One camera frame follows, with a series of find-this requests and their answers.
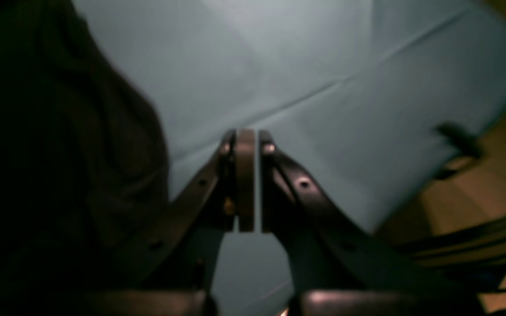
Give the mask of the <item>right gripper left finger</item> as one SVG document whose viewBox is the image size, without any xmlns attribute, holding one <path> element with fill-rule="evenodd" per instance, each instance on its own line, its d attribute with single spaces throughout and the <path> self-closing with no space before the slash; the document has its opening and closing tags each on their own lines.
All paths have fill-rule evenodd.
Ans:
<svg viewBox="0 0 506 316">
<path fill-rule="evenodd" d="M 223 238 L 255 227 L 256 133 L 229 130 L 168 206 L 117 249 L 129 287 L 209 290 Z"/>
</svg>

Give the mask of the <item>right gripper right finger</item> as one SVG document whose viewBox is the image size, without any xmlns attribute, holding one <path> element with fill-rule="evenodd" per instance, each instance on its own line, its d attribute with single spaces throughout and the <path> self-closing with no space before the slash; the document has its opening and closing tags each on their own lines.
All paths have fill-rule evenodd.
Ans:
<svg viewBox="0 0 506 316">
<path fill-rule="evenodd" d="M 263 230 L 272 232 L 284 247 L 297 294 L 455 292 L 453 282 L 419 267 L 349 220 L 268 131 L 258 136 Z"/>
</svg>

